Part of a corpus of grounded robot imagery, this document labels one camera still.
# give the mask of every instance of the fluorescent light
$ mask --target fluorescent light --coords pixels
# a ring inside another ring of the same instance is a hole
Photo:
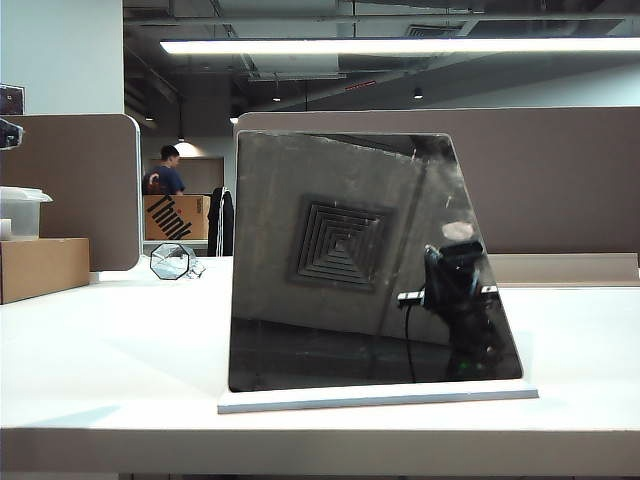
[[[375,53],[636,52],[640,37],[605,38],[386,38],[164,41],[175,55],[326,55]]]

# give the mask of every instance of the brown partition panel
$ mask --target brown partition panel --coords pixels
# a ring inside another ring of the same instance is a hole
[[[639,120],[634,107],[253,113],[236,132],[448,134],[489,252],[637,253]]]
[[[141,252],[137,124],[126,115],[5,117],[25,129],[2,152],[2,185],[41,188],[42,237],[88,237],[91,270],[127,270]]]

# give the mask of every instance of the dark blue shirt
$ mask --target dark blue shirt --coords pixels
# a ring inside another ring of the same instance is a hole
[[[176,169],[164,165],[158,165],[142,179],[143,195],[175,195],[184,188]]]

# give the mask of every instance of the ceiling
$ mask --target ceiling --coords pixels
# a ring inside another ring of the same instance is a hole
[[[530,56],[523,64],[522,56],[504,54],[171,56],[160,47],[161,40],[640,35],[640,2],[633,0],[124,0],[123,7],[127,110],[148,127],[158,121],[144,119],[154,109],[150,103],[161,98],[178,104],[203,95],[192,85],[214,78],[216,84],[226,79],[233,116],[299,110],[320,99],[335,105],[334,97],[363,96],[374,85],[376,95],[385,97],[383,85],[411,90],[423,79],[432,82],[433,96],[434,88],[452,79],[473,77],[476,70],[486,76],[510,65],[515,72],[535,75],[540,64],[550,61],[560,70],[566,64],[580,70],[629,61],[628,56],[604,55],[577,64],[549,55]],[[439,83],[433,84],[433,78]],[[274,102],[275,95],[282,102]],[[375,103],[381,108],[380,101]]]

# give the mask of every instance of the desk surface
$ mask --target desk surface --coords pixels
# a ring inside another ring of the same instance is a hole
[[[0,307],[5,470],[640,474],[640,288],[502,289],[539,399],[218,415],[231,262],[205,262]]]

